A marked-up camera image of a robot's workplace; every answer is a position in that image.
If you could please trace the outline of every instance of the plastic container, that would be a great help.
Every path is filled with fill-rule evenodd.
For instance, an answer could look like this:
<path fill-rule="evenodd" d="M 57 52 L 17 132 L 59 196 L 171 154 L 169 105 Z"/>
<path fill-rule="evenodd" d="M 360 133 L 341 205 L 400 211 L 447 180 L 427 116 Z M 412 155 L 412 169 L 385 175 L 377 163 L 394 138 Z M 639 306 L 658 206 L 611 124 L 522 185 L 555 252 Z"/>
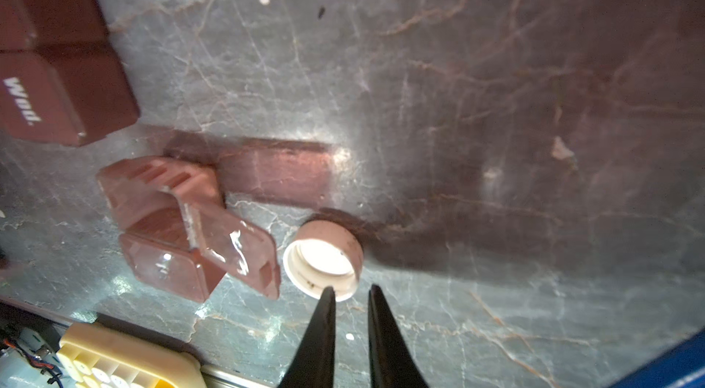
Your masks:
<path fill-rule="evenodd" d="M 0 0 L 0 49 L 99 42 L 108 29 L 96 0 Z"/>
<path fill-rule="evenodd" d="M 225 210 L 215 172 L 167 157 L 125 159 L 96 175 L 120 247 L 142 282 L 202 303 L 226 272 L 279 297 L 276 243 Z"/>
<path fill-rule="evenodd" d="M 348 229 L 316 220 L 301 226 L 283 263 L 286 275 L 305 294 L 319 299 L 332 286 L 340 302 L 357 290 L 363 259 L 362 246 Z"/>
<path fill-rule="evenodd" d="M 107 43 L 0 53 L 0 122 L 13 137 L 82 146 L 139 115 Z"/>
<path fill-rule="evenodd" d="M 81 383 L 77 387 L 206 388 L 192 356 L 104 327 L 73 324 L 59 343 L 57 357 L 68 375 Z M 109 384 L 94 377 L 96 368 L 110 377 Z"/>

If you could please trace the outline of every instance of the gray marble surface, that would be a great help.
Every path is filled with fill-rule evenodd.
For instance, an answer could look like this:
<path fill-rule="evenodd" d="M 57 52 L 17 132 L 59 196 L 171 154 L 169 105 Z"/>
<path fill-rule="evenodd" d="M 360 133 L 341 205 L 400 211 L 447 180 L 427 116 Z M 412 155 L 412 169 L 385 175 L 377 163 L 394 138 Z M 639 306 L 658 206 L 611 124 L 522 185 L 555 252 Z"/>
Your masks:
<path fill-rule="evenodd" d="M 142 118 L 0 134 L 1 295 L 276 383 L 313 299 L 226 277 L 198 305 L 120 254 L 93 175 L 168 153 L 216 164 L 280 253 L 313 214 L 352 224 L 336 386 L 369 383 L 372 282 L 434 387 L 604 387 L 705 324 L 703 0 L 268 2 L 100 0 Z"/>

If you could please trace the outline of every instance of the red wire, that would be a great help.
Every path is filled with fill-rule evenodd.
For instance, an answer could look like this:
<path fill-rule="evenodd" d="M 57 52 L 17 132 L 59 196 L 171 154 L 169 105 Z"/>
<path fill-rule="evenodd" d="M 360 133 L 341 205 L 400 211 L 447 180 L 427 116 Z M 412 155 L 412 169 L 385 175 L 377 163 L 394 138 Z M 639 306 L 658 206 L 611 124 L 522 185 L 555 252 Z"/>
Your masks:
<path fill-rule="evenodd" d="M 6 346 L 9 346 L 10 348 L 13 348 L 13 349 L 19 351 L 20 354 L 22 354 L 23 356 L 25 355 L 25 354 L 22 352 L 22 350 L 21 350 L 20 348 L 18 348 L 16 345 L 14 345 L 13 343 L 11 343 L 9 340 L 3 339 L 3 343 L 4 343 Z M 33 367 L 44 367 L 44 368 L 48 368 L 49 370 L 53 370 L 53 369 L 54 369 L 54 366 L 51 365 L 50 363 L 37 362 L 37 361 L 34 360 L 34 359 L 31 359 L 31 360 L 32 360 L 31 365 L 32 365 Z"/>

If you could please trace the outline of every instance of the container lid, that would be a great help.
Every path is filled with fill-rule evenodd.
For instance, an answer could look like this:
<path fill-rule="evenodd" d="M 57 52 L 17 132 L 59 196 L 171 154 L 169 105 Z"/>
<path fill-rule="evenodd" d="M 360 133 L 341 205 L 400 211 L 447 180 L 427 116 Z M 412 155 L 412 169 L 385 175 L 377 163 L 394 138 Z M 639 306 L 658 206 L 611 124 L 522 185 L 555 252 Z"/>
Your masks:
<path fill-rule="evenodd" d="M 283 257 L 284 271 L 296 287 L 318 299 L 332 286 L 338 302 L 357 290 L 362 260 L 362 247 L 348 229 L 321 220 L 301 226 Z"/>

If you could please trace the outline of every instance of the wire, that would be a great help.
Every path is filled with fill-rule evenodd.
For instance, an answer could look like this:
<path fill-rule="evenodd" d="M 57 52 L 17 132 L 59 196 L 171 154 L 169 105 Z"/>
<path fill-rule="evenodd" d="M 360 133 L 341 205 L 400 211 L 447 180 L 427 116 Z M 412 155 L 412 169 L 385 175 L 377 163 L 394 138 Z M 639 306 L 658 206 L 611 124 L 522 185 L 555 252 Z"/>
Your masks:
<path fill-rule="evenodd" d="M 27 363 L 30 364 L 31 367 L 40 369 L 41 374 L 44 374 L 45 372 L 49 373 L 51 375 L 51 378 L 47 381 L 48 384 L 51 385 L 53 383 L 56 383 L 58 385 L 58 388 L 64 388 L 64 385 L 59 380 L 63 373 L 57 368 L 57 366 L 51 365 L 50 363 L 44 362 L 33 357 L 27 351 L 23 350 L 20 346 L 18 346 L 17 343 L 12 341 L 12 339 L 10 338 L 6 337 L 5 339 L 3 339 L 3 344 L 21 354 L 22 357 L 25 358 L 25 360 L 27 361 Z"/>

